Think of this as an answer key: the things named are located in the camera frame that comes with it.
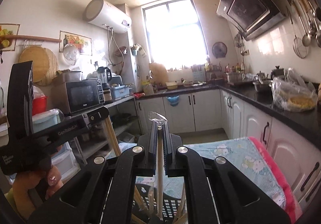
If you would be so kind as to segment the wooden chopstick pair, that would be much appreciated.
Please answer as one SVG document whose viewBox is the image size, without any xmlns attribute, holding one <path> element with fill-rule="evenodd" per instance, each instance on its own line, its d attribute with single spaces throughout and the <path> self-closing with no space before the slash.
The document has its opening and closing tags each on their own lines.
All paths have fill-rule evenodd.
<svg viewBox="0 0 321 224">
<path fill-rule="evenodd" d="M 139 192 L 139 189 L 137 188 L 137 185 L 134 186 L 134 201 L 135 201 L 135 205 L 137 205 L 139 209 L 134 210 L 133 215 L 135 216 L 144 215 L 144 216 L 150 217 L 149 210 Z"/>
</svg>

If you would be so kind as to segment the round bamboo tray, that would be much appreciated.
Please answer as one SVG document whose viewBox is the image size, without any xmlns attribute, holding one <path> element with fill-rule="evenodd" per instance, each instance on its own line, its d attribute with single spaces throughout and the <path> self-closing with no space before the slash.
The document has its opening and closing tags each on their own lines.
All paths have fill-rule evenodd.
<svg viewBox="0 0 321 224">
<path fill-rule="evenodd" d="M 29 46 L 22 51 L 19 63 L 33 62 L 33 82 L 40 86 L 50 85 L 59 70 L 56 55 L 48 48 Z"/>
</svg>

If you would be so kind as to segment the black blender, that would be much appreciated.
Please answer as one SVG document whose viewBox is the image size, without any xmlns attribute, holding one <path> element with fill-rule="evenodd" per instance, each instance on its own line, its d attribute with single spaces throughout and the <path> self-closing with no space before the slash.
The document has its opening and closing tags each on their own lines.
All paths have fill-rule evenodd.
<svg viewBox="0 0 321 224">
<path fill-rule="evenodd" d="M 112 79 L 112 71 L 108 67 L 98 67 L 97 77 L 101 80 L 103 90 L 110 88 L 109 82 Z"/>
</svg>

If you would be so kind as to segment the pink blanket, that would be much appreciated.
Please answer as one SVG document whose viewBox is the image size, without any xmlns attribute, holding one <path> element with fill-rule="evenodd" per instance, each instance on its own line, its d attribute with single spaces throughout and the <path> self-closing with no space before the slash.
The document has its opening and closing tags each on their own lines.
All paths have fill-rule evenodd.
<svg viewBox="0 0 321 224">
<path fill-rule="evenodd" d="M 263 157 L 266 164 L 271 169 L 271 172 L 276 178 L 276 181 L 278 182 L 279 186 L 282 188 L 286 198 L 285 212 L 289 215 L 291 219 L 291 223 L 295 223 L 297 219 L 301 217 L 303 212 L 284 174 L 282 173 L 278 165 L 274 162 L 273 158 L 268 153 L 268 151 L 265 149 L 264 145 L 261 144 L 254 137 L 249 137 L 249 139 L 254 143 L 256 149 L 258 149 L 258 152 L 260 153 L 260 155 Z"/>
</svg>

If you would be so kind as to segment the white lower cabinets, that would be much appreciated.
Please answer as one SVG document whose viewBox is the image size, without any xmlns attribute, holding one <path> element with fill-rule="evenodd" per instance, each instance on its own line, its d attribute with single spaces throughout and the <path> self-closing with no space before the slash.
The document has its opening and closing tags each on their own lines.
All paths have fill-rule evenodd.
<svg viewBox="0 0 321 224">
<path fill-rule="evenodd" d="M 143 132 L 151 111 L 165 116 L 172 133 L 222 128 L 227 137 L 256 138 L 283 172 L 301 207 L 306 209 L 320 189 L 320 112 L 290 112 L 274 106 L 271 94 L 253 88 L 178 90 L 136 100 Z"/>
</svg>

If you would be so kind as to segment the steel pot on counter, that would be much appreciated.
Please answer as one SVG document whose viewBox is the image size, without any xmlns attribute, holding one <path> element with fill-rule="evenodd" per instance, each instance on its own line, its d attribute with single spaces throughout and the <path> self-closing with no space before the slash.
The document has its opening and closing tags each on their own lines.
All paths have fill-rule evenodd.
<svg viewBox="0 0 321 224">
<path fill-rule="evenodd" d="M 252 84 L 254 85 L 257 93 L 270 91 L 272 82 L 272 80 L 266 78 L 265 73 L 263 72 L 257 73 L 252 79 Z"/>
</svg>

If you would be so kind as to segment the fruit wall picture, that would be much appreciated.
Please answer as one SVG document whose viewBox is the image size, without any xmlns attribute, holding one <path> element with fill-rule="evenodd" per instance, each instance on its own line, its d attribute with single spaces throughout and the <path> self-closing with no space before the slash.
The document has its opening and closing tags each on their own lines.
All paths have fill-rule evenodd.
<svg viewBox="0 0 321 224">
<path fill-rule="evenodd" d="M 92 55 L 92 39 L 79 34 L 74 34 L 66 31 L 60 31 L 59 52 L 63 52 L 63 48 L 67 44 L 74 45 L 81 55 Z"/>
</svg>

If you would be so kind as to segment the black range hood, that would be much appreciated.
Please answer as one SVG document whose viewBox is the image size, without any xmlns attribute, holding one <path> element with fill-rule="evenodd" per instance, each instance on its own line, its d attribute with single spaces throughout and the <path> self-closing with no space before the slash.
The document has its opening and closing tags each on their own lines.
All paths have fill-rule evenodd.
<svg viewBox="0 0 321 224">
<path fill-rule="evenodd" d="M 220 0 L 217 15 L 237 28 L 250 41 L 285 19 L 272 0 Z"/>
</svg>

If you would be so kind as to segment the wall ventilation fan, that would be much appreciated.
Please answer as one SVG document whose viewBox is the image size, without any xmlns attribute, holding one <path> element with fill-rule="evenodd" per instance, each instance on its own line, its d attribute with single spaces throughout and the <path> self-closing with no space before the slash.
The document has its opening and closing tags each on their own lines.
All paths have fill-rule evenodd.
<svg viewBox="0 0 321 224">
<path fill-rule="evenodd" d="M 216 42 L 212 46 L 212 54 L 216 59 L 225 58 L 227 52 L 228 48 L 223 42 Z"/>
</svg>

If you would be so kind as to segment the hanging utensil rack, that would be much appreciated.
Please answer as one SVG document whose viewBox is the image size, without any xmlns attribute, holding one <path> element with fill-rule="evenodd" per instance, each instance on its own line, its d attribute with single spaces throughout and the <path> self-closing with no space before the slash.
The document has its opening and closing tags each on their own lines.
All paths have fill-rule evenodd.
<svg viewBox="0 0 321 224">
<path fill-rule="evenodd" d="M 309 55 L 310 47 L 320 47 L 320 6 L 316 0 L 287 0 L 288 17 L 293 28 L 293 51 L 300 59 Z"/>
</svg>

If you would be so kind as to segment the red plastic basin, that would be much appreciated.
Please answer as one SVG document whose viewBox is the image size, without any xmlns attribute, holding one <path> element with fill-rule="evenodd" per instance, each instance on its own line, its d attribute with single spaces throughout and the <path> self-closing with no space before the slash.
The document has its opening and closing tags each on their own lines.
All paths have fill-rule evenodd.
<svg viewBox="0 0 321 224">
<path fill-rule="evenodd" d="M 46 108 L 47 108 L 47 97 L 46 96 L 35 98 L 33 100 L 32 115 L 37 115 L 37 114 L 43 113 L 46 111 Z"/>
</svg>

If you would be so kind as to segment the dark green utensil basket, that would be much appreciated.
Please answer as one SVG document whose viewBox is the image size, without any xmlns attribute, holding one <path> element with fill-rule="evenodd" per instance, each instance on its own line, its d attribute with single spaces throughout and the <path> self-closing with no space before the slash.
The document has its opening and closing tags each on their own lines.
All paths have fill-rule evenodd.
<svg viewBox="0 0 321 224">
<path fill-rule="evenodd" d="M 173 219 L 176 215 L 176 211 L 180 205 L 181 199 L 171 197 L 163 193 L 163 221 L 161 221 L 157 216 L 157 189 L 146 185 L 146 184 L 136 184 L 139 192 L 146 203 L 149 210 L 150 217 L 144 215 L 133 215 L 134 210 L 138 210 L 138 206 L 135 205 L 133 201 L 132 215 L 130 223 L 173 223 Z"/>
</svg>

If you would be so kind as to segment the white water heater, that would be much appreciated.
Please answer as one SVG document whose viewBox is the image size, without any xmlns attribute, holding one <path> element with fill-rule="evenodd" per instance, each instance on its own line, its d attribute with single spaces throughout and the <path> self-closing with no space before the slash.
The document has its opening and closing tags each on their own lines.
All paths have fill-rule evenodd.
<svg viewBox="0 0 321 224">
<path fill-rule="evenodd" d="M 105 0 L 91 0 L 83 12 L 83 20 L 114 33 L 125 33 L 132 25 L 127 14 Z"/>
</svg>

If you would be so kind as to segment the clear plastic food bag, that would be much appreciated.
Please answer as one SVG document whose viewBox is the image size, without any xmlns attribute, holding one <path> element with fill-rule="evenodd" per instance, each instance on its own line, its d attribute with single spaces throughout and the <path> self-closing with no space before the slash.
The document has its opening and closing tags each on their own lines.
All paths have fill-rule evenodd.
<svg viewBox="0 0 321 224">
<path fill-rule="evenodd" d="M 291 112 L 304 112 L 317 106 L 317 92 L 312 82 L 304 79 L 289 68 L 284 79 L 275 77 L 271 83 L 273 104 L 278 108 Z"/>
</svg>

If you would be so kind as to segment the black microwave oven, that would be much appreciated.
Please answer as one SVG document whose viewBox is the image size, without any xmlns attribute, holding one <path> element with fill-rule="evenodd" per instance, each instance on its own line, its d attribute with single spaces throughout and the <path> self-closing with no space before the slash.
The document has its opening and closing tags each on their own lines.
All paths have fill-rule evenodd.
<svg viewBox="0 0 321 224">
<path fill-rule="evenodd" d="M 64 82 L 51 90 L 52 105 L 63 114 L 71 115 L 101 106 L 105 102 L 101 80 Z"/>
</svg>

